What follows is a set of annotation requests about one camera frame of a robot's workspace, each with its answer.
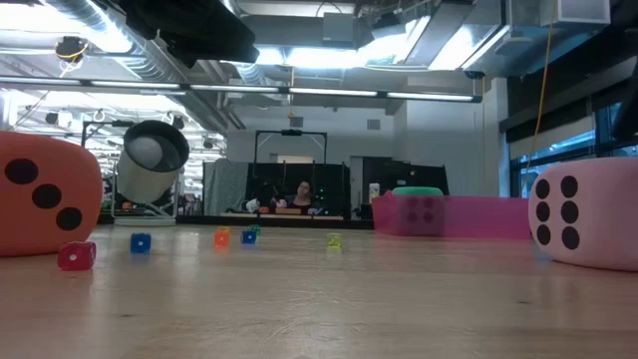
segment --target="pink foam die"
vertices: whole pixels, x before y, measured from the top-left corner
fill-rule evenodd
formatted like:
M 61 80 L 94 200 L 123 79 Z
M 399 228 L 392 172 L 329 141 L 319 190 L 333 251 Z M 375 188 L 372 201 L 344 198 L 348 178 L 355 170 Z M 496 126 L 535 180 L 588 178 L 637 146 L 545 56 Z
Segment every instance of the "pink foam die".
M 549 168 L 531 189 L 528 218 L 534 240 L 555 260 L 638 271 L 638 159 Z

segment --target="blue die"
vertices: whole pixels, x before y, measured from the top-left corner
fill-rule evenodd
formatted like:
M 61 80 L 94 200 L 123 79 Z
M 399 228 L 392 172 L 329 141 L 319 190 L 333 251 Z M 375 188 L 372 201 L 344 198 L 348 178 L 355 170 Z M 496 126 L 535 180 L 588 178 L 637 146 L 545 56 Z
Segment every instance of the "blue die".
M 131 253 L 151 253 L 151 235 L 148 233 L 131 234 Z
M 257 241 L 257 232 L 245 230 L 241 233 L 241 244 L 254 244 Z

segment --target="white cylinder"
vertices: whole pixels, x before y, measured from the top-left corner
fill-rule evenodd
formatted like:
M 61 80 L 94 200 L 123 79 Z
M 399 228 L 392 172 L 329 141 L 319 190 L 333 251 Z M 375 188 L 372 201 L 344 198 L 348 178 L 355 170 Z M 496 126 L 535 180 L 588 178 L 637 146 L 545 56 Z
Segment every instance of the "white cylinder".
M 124 136 L 118 191 L 136 203 L 151 203 L 174 183 L 188 160 L 188 141 L 169 124 L 144 121 Z
M 372 199 L 378 197 L 381 193 L 381 186 L 378 183 L 370 183 L 370 203 Z

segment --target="red die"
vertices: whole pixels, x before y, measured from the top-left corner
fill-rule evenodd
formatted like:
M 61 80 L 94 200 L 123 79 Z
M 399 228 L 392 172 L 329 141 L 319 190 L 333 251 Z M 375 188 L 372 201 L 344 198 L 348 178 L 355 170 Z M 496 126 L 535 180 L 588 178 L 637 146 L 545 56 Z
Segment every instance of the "red die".
M 58 251 L 58 266 L 62 270 L 89 270 L 96 261 L 93 242 L 67 243 Z
M 55 253 L 98 221 L 102 174 L 80 146 L 0 132 L 0 256 Z
M 217 230 L 214 239 L 215 248 L 228 248 L 230 245 L 230 231 Z

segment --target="pink object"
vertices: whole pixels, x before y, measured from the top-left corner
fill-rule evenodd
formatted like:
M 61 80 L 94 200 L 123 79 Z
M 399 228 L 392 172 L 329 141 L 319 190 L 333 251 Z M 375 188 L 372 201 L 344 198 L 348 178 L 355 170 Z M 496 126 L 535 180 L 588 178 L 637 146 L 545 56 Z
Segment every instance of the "pink object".
M 393 235 L 529 239 L 521 198 L 394 195 L 372 201 L 375 229 Z
M 96 244 L 70 242 L 58 251 L 58 267 L 62 270 L 89 270 L 96 261 Z
M 556 165 L 531 188 L 529 224 L 555 260 L 638 271 L 638 159 Z

